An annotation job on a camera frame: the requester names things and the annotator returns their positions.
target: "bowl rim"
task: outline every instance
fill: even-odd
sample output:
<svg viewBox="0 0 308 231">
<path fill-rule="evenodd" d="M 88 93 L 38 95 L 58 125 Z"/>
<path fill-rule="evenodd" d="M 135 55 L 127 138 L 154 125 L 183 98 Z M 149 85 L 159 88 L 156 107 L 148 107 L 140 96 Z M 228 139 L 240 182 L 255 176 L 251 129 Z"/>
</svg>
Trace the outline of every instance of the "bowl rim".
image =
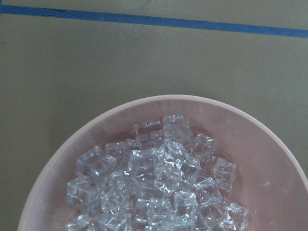
<svg viewBox="0 0 308 231">
<path fill-rule="evenodd" d="M 261 130 L 266 132 L 279 146 L 281 149 L 284 150 L 284 153 L 287 155 L 288 159 L 291 161 L 293 166 L 296 168 L 297 172 L 299 173 L 299 176 L 306 188 L 306 192 L 308 194 L 308 180 L 306 178 L 306 175 L 299 165 L 298 161 L 296 158 L 293 156 L 291 151 L 287 148 L 287 146 L 264 124 L 262 124 L 260 121 L 257 119 L 253 118 L 251 115 L 248 113 L 231 106 L 229 104 L 201 97 L 201 96 L 193 96 L 193 95 L 182 95 L 182 94 L 169 94 L 169 95 L 157 95 L 157 96 L 150 96 L 146 98 L 141 98 L 137 100 L 130 101 L 128 103 L 121 104 L 115 108 L 112 108 L 101 115 L 97 116 L 84 126 L 82 126 L 79 130 L 77 130 L 70 138 L 68 138 L 67 141 L 65 141 L 60 148 L 53 154 L 53 156 L 50 158 L 50 160 L 47 162 L 39 176 L 37 177 L 34 185 L 32 186 L 32 189 L 28 195 L 28 198 L 26 200 L 24 209 L 22 211 L 21 218 L 19 220 L 19 225 L 18 225 L 18 231 L 22 231 L 23 227 L 25 225 L 25 220 L 27 220 L 29 210 L 31 208 L 32 203 L 34 202 L 35 195 L 37 194 L 39 190 L 39 185 L 42 183 L 42 180 L 44 179 L 44 176 L 48 174 L 48 172 L 51 170 L 51 167 L 53 166 L 54 162 L 58 159 L 58 156 L 61 155 L 61 153 L 77 138 L 79 137 L 84 131 L 90 129 L 91 127 L 95 126 L 97 123 L 99 123 L 102 119 L 105 117 L 109 117 L 112 114 L 118 113 L 124 109 L 127 109 L 129 107 L 137 106 L 139 104 L 143 103 L 150 103 L 150 102 L 156 102 L 156 101 L 166 101 L 166 100 L 176 100 L 176 101 L 194 101 L 194 102 L 202 102 L 202 103 L 208 103 L 211 105 L 215 105 L 224 109 L 227 109 L 229 111 L 232 111 L 233 113 L 244 117 L 245 119 L 249 120 L 251 123 L 254 125 L 258 126 Z"/>
</svg>

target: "round pink container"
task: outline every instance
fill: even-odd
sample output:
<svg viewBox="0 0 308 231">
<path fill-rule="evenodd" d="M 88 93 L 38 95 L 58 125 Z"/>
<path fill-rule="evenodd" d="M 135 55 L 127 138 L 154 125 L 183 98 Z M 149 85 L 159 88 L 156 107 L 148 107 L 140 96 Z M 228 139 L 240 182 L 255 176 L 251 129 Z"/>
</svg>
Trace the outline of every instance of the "round pink container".
<svg viewBox="0 0 308 231">
<path fill-rule="evenodd" d="M 61 231 L 76 216 L 65 204 L 66 184 L 79 155 L 131 136 L 134 123 L 182 113 L 193 130 L 213 137 L 218 153 L 236 163 L 231 199 L 250 210 L 247 231 L 307 231 L 308 181 L 287 147 L 243 111 L 202 97 L 163 95 L 118 106 L 69 138 L 35 182 L 19 231 Z"/>
</svg>

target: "pink bowl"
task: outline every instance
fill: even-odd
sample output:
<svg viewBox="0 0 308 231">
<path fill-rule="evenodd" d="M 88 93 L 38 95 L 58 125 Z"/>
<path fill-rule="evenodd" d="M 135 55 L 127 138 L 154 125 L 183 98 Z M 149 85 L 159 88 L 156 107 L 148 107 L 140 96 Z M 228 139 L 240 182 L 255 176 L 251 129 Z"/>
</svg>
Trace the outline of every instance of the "pink bowl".
<svg viewBox="0 0 308 231">
<path fill-rule="evenodd" d="M 232 200 L 250 210 L 248 231 L 307 231 L 308 181 L 288 148 L 267 127 L 227 104 L 202 97 L 163 95 L 118 106 L 69 138 L 42 170 L 21 216 L 19 231 L 57 231 L 76 216 L 65 204 L 77 157 L 131 136 L 136 122 L 183 113 L 193 130 L 213 137 L 218 153 L 236 163 Z"/>
</svg>

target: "pile of ice cubes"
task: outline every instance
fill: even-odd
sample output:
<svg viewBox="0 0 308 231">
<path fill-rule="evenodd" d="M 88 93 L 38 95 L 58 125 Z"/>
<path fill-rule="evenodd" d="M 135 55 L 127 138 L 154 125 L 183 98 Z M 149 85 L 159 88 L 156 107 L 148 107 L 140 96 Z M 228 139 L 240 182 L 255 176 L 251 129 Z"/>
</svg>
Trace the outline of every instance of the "pile of ice cubes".
<svg viewBox="0 0 308 231">
<path fill-rule="evenodd" d="M 135 139 L 77 160 L 66 201 L 81 215 L 66 231 L 243 231 L 247 208 L 230 203 L 236 165 L 181 114 L 133 126 Z"/>
</svg>

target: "blue painter's tape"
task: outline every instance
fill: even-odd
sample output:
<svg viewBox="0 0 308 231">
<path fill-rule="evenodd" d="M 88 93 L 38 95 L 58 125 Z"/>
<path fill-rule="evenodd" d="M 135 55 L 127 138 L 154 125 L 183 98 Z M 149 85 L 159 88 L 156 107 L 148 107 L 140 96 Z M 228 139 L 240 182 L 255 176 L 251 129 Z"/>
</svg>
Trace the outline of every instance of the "blue painter's tape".
<svg viewBox="0 0 308 231">
<path fill-rule="evenodd" d="M 152 26 L 170 26 L 204 30 L 232 31 L 264 35 L 277 35 L 308 38 L 308 30 L 290 29 L 270 26 L 254 26 L 245 24 L 219 23 L 176 18 L 160 18 L 140 15 L 98 13 L 88 11 L 57 10 L 48 8 L 2 5 L 2 13 L 31 16 L 53 16 L 59 18 L 92 20 L 115 23 L 129 23 Z"/>
</svg>

